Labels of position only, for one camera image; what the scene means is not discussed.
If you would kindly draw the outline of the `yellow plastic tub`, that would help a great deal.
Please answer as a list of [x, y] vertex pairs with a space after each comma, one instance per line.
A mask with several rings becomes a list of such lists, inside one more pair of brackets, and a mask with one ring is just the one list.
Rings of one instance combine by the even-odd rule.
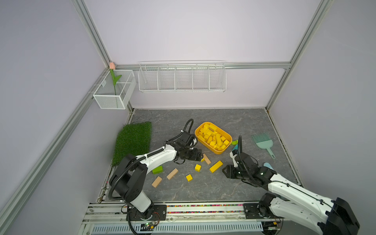
[[195, 130], [195, 135], [200, 143], [217, 155], [224, 153], [233, 141], [230, 134], [211, 122], [202, 123]]

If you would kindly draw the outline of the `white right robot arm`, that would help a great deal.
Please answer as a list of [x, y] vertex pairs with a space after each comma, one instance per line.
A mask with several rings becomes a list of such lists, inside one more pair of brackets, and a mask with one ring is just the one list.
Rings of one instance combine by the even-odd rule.
[[282, 217], [303, 225], [319, 235], [356, 235], [360, 224], [349, 203], [313, 193], [267, 166], [259, 166], [252, 156], [234, 150], [233, 163], [222, 171], [229, 179], [239, 179], [267, 193], [257, 205], [264, 218]]

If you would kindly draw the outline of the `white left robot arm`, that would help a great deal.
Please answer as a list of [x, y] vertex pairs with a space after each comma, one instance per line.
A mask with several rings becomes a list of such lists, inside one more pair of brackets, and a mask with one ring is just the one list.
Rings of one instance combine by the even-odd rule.
[[155, 151], [125, 156], [109, 181], [108, 200], [122, 200], [136, 209], [142, 219], [151, 218], [154, 203], [143, 191], [147, 174], [167, 162], [177, 162], [179, 159], [183, 162], [201, 161], [203, 154], [202, 150], [195, 147], [197, 143], [198, 139], [194, 134], [182, 131]]

